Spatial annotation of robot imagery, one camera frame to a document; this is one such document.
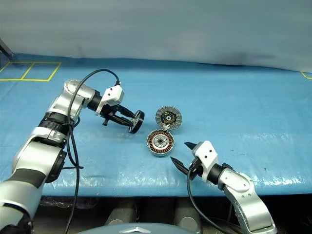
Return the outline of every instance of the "silver robot arm segment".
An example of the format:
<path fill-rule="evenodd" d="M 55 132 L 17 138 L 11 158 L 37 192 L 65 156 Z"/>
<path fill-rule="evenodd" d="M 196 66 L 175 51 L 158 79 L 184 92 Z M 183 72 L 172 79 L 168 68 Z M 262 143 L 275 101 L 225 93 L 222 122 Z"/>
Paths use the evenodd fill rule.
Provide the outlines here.
<path fill-rule="evenodd" d="M 62 93 L 49 107 L 38 127 L 17 152 L 12 163 L 12 175 L 0 183 L 0 234 L 11 228 L 30 230 L 31 220 L 38 208 L 45 183 L 56 180 L 66 157 L 63 151 L 69 125 L 67 110 L 79 81 L 65 82 Z M 82 108 L 88 108 L 97 115 L 129 127 L 135 133 L 142 124 L 144 113 L 133 114 L 120 106 L 124 96 L 120 85 L 106 89 L 103 97 L 86 85 L 82 85 L 74 99 L 70 117 L 74 123 Z"/>
<path fill-rule="evenodd" d="M 226 163 L 219 165 L 218 154 L 209 141 L 185 144 L 195 157 L 190 166 L 196 168 L 191 173 L 191 179 L 198 175 L 204 182 L 210 181 L 224 192 L 233 204 L 236 217 L 245 234 L 277 233 L 271 214 L 256 194 L 251 178 L 244 173 L 234 171 Z M 180 161 L 175 158 L 172 158 L 172 161 L 180 171 L 184 174 L 188 173 L 188 169 Z"/>

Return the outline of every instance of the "metal hub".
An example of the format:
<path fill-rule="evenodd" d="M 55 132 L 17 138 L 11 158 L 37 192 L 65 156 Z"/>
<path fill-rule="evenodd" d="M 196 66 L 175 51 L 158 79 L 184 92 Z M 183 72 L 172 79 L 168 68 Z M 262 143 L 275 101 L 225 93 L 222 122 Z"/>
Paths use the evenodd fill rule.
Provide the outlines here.
<path fill-rule="evenodd" d="M 147 146 L 153 155 L 162 157 L 167 155 L 173 148 L 174 139 L 169 132 L 155 130 L 147 137 Z"/>
<path fill-rule="evenodd" d="M 145 116 L 145 114 L 143 111 L 139 110 L 135 113 L 135 117 L 133 119 L 131 119 L 133 126 L 130 126 L 128 128 L 129 133 L 134 134 L 139 130 L 139 128 L 141 127 L 141 125 L 143 123 L 144 116 Z"/>
<path fill-rule="evenodd" d="M 162 129 L 177 129 L 182 123 L 180 111 L 173 106 L 164 106 L 159 108 L 155 116 L 156 122 Z"/>

